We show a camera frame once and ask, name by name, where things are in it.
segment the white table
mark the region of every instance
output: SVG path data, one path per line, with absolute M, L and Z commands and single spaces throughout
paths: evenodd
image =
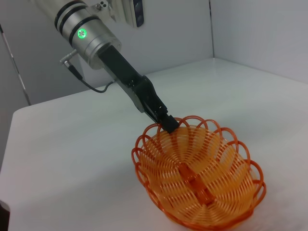
M 173 116 L 233 129 L 268 193 L 237 231 L 308 230 L 308 85 L 218 59 L 148 75 Z M 151 123 L 113 85 L 14 114 L 0 174 L 10 231 L 170 231 L 130 158 Z

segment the metal bracket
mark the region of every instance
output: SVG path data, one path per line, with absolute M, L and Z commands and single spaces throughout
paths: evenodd
M 112 18 L 116 23 L 124 22 L 138 28 L 144 24 L 142 0 L 104 0 L 87 8 L 104 23 Z

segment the screw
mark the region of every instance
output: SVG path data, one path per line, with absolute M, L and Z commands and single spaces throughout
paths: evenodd
M 102 7 L 101 7 L 100 4 L 96 4 L 96 5 L 95 5 L 95 8 L 96 8 L 97 10 L 99 10 L 99 11 L 102 9 Z

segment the black ring band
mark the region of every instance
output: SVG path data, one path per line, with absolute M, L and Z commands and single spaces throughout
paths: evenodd
M 67 12 L 67 14 L 63 17 L 63 19 L 62 19 L 62 21 L 61 21 L 61 23 L 60 23 L 60 27 L 59 27 L 59 32 L 60 32 L 60 34 L 62 34 L 63 26 L 64 26 L 65 22 L 67 21 L 67 19 L 68 19 L 73 13 L 75 13 L 75 12 L 77 12 L 77 11 L 80 11 L 80 10 L 83 10 L 83 9 L 85 9 L 85 8 L 86 8 L 86 6 L 77 6 L 77 7 L 73 8 L 73 9 L 71 9 L 69 12 Z
M 75 5 L 75 4 L 77 4 L 77 3 L 84 3 L 84 2 L 81 1 L 81 0 L 71 1 L 71 2 L 67 3 L 66 5 L 64 5 L 64 7 L 62 7 L 61 10 L 59 10 L 59 12 L 57 13 L 57 16 L 56 16 L 56 18 L 55 18 L 55 20 L 54 20 L 54 25 L 55 25 L 55 27 L 56 27 L 57 30 L 58 30 L 58 21 L 59 21 L 60 16 L 63 14 L 63 12 L 64 12 L 68 7 L 70 7 L 70 6 L 72 6 L 72 5 Z
M 93 15 L 93 16 L 90 16 L 90 17 L 85 18 L 85 19 L 83 19 L 82 21 L 80 21 L 80 22 L 74 27 L 74 29 L 72 30 L 72 32 L 71 32 L 71 34 L 70 34 L 70 36 L 69 36 L 69 44 L 71 44 L 71 46 L 72 46 L 73 37 L 74 37 L 75 33 L 78 31 L 78 29 L 79 29 L 82 25 L 84 25 L 85 23 L 87 23 L 87 22 L 89 22 L 89 21 L 97 20 L 97 19 L 100 20 L 100 18 L 99 18 L 98 16 Z

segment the green led light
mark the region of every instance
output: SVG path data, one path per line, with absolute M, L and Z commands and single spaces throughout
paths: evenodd
M 87 31 L 86 31 L 85 29 L 80 29 L 80 30 L 78 31 L 78 37 L 79 37 L 79 38 L 83 39 L 83 38 L 85 38 L 86 36 L 87 36 Z

